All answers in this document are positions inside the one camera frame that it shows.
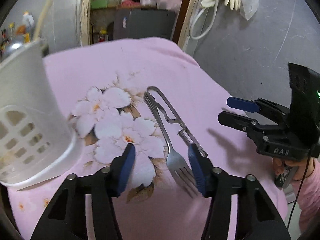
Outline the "right hand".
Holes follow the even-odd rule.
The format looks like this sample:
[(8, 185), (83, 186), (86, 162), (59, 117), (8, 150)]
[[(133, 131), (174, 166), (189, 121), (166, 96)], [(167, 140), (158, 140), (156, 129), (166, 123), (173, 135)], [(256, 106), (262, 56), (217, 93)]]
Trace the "right hand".
[(295, 172), (295, 175), (293, 176), (293, 180), (299, 181), (302, 179), (301, 174), (301, 168), (300, 163), (293, 160), (284, 160), (279, 158), (273, 158), (273, 170), (275, 174), (278, 176), (280, 174), (283, 174), (285, 171), (285, 165), (289, 167), (297, 167), (297, 171)]

